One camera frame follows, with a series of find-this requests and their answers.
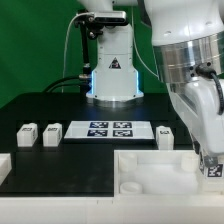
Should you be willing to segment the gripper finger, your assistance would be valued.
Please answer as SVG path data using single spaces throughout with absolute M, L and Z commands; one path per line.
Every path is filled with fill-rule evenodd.
M 214 167 L 218 165 L 218 158 L 217 157 L 210 157 L 206 155 L 204 157 L 204 164 L 207 168 Z

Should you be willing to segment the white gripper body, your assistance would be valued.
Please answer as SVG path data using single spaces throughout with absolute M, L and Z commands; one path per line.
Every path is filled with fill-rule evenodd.
M 213 80 L 199 77 L 184 84 L 168 84 L 174 110 L 208 155 L 224 154 L 224 113 Z

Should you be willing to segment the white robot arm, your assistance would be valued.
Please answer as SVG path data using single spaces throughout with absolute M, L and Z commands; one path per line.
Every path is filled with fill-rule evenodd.
M 102 105 L 127 103 L 143 93 L 131 46 L 134 28 L 115 5 L 140 7 L 152 28 L 157 76 L 207 167 L 224 155 L 224 2 L 221 0 L 78 0 L 98 39 L 98 64 L 86 97 Z

